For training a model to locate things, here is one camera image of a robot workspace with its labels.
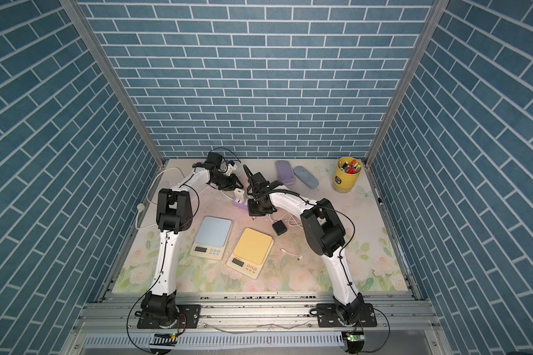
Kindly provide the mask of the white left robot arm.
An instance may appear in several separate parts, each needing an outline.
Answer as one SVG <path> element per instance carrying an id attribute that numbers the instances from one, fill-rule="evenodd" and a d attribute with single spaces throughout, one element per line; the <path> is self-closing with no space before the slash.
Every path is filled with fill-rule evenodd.
<path id="1" fill-rule="evenodd" d="M 192 208 L 192 198 L 201 205 L 199 192 L 206 186 L 233 191 L 243 185 L 235 174 L 235 164 L 223 155 L 211 151 L 203 162 L 192 165 L 192 171 L 181 182 L 158 192 L 155 221 L 159 230 L 160 247 L 151 287 L 142 298 L 138 327 L 170 328 L 180 319 L 176 307 L 176 266 L 185 233 L 198 213 Z"/>

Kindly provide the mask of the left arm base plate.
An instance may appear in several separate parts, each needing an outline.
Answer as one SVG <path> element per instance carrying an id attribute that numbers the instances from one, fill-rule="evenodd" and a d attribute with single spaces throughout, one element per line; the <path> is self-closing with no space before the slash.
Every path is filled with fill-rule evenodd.
<path id="1" fill-rule="evenodd" d="M 139 329 L 171 329 L 179 331 L 197 328 L 201 306 L 197 304 L 178 305 L 169 314 L 154 314 L 145 310 L 135 312 L 139 318 L 137 328 Z"/>

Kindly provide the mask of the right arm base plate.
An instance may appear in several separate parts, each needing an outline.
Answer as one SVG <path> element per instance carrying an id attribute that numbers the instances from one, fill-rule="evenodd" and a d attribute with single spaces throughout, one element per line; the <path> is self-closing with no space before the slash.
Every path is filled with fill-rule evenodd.
<path id="1" fill-rule="evenodd" d="M 353 308 L 334 303 L 318 303 L 309 313 L 317 319 L 320 328 L 377 327 L 375 310 L 369 303 Z"/>

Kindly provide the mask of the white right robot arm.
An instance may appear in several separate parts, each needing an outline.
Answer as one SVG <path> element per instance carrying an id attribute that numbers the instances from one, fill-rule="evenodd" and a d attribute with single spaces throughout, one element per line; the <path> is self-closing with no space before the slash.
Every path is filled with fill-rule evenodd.
<path id="1" fill-rule="evenodd" d="M 287 189 L 281 182 L 267 181 L 259 172 L 254 174 L 243 166 L 247 186 L 248 213 L 263 217 L 283 209 L 300 218 L 309 248 L 322 257 L 333 287 L 333 298 L 338 317 L 345 325 L 361 322 L 365 302 L 353 283 L 346 262 L 346 228 L 340 216 L 327 199 L 315 201 Z"/>

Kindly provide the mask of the white USB wall charger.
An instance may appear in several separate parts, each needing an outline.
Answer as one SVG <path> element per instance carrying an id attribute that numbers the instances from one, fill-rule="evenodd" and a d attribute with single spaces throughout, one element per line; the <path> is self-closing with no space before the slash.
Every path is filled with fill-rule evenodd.
<path id="1" fill-rule="evenodd" d="M 237 188 L 234 190 L 234 200 L 237 204 L 244 204 L 246 193 L 243 189 Z"/>

